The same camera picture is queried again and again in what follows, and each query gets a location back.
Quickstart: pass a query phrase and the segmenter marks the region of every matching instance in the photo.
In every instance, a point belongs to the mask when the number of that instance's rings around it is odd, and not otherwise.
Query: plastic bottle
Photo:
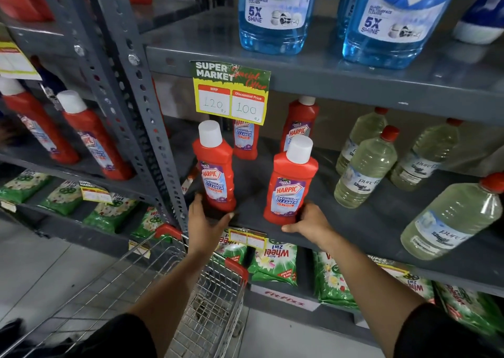
[[[15,79],[0,77],[0,92],[7,107],[14,111],[26,128],[62,164],[75,164],[79,154],[61,135],[42,104]]]
[[[76,91],[66,90],[57,95],[63,106],[63,116],[77,131],[91,155],[100,165],[103,174],[113,180],[128,180],[134,173],[105,130],[100,118]]]
[[[297,135],[286,152],[275,155],[264,209],[264,218],[269,222],[277,225],[296,222],[296,214],[318,170],[318,162],[310,156],[312,148],[312,139]]]
[[[343,56],[351,62],[403,69],[422,51],[450,0],[357,0]]]
[[[53,103],[56,110],[62,111],[63,107],[61,106],[58,98],[56,98],[56,95],[61,93],[62,91],[67,90],[65,84],[60,80],[60,77],[58,77],[56,74],[51,73],[49,70],[42,66],[38,56],[32,55],[30,57],[30,61],[32,62],[32,65],[37,73],[40,74],[42,78],[42,82],[39,82],[39,85],[44,91],[47,99]]]
[[[374,113],[369,113],[357,118],[355,125],[348,139],[341,150],[338,161],[336,162],[336,171],[343,175],[348,166],[350,160],[355,155],[359,144],[363,140],[376,138],[381,134],[385,126],[387,125],[387,119],[385,114],[388,112],[388,108],[375,107]]]
[[[223,212],[236,207],[234,198],[233,149],[222,138],[219,124],[205,120],[198,126],[199,139],[192,144],[209,204]]]
[[[397,160],[394,140],[399,129],[388,125],[379,138],[363,141],[339,179],[334,198],[343,207],[357,208],[369,197]]]
[[[348,28],[348,23],[350,22],[350,17],[355,8],[356,0],[340,0],[338,4],[338,14],[336,21],[336,30],[338,33],[338,38],[344,39],[346,30]]]
[[[233,120],[233,133],[233,154],[240,159],[255,160],[257,158],[259,125],[243,120]]]
[[[0,0],[0,8],[8,16],[20,21],[54,20],[45,0]]]
[[[298,54],[315,0],[238,0],[240,42],[266,54]]]
[[[479,183],[452,184],[404,229],[403,246],[421,260],[450,252],[501,217],[502,192],[502,172],[488,175]]]
[[[448,118],[443,125],[425,129],[415,140],[413,148],[392,170],[392,183],[405,191],[413,191],[425,182],[459,142],[458,126],[462,122]]]
[[[476,0],[453,30],[465,43],[488,45],[504,32],[504,0]]]
[[[315,98],[310,96],[301,96],[289,104],[289,113],[280,140],[280,152],[287,151],[294,136],[306,135],[310,137],[312,135],[318,109]]]

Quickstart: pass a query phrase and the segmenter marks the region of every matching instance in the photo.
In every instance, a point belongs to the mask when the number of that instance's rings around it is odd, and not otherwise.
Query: shopping cart
[[[0,358],[12,351],[17,357],[35,356],[36,350],[45,349],[46,353],[55,345],[54,355],[65,353],[127,310],[186,255],[187,237],[171,226],[161,229],[173,237],[171,244],[154,238],[160,236],[158,229],[157,234],[125,254]],[[243,266],[214,253],[192,292],[166,356],[222,357],[242,310],[247,279]]]

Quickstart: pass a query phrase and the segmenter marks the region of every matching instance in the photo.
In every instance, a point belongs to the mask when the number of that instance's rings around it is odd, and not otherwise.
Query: pale yellow liquid bottle
[[[500,218],[502,192],[502,172],[493,173],[479,183],[452,184],[404,229],[403,246],[422,260],[433,260],[450,252]]]
[[[384,128],[379,138],[363,141],[339,179],[334,198],[347,208],[357,208],[369,197],[397,161],[394,140],[399,129]]]
[[[448,158],[459,142],[462,120],[448,118],[443,125],[425,129],[413,148],[392,170],[390,180],[405,191],[417,189]]]
[[[363,140],[376,138],[381,134],[387,125],[385,114],[388,108],[375,107],[374,113],[369,113],[359,117],[353,126],[350,136],[348,137],[343,149],[341,150],[338,161],[336,162],[336,171],[343,175],[348,163],[355,155],[357,148]]]

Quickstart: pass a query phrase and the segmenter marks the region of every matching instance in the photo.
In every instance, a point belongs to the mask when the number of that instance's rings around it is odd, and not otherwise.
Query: black sleeve
[[[156,348],[144,322],[132,315],[112,318],[88,339],[79,342],[63,355],[77,357],[156,358]]]
[[[504,358],[482,336],[451,319],[432,304],[422,304],[406,319],[394,358]]]

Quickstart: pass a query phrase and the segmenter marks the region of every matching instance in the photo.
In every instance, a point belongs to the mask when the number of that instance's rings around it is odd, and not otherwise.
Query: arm
[[[144,322],[154,341],[158,358],[166,354],[201,271],[233,215],[225,215],[217,225],[211,227],[203,212],[202,196],[196,195],[189,207],[190,242],[187,256],[128,310],[128,313]]]
[[[305,205],[301,221],[284,225],[282,231],[299,232],[331,255],[385,356],[393,358],[404,321],[425,300],[334,232],[313,203]]]

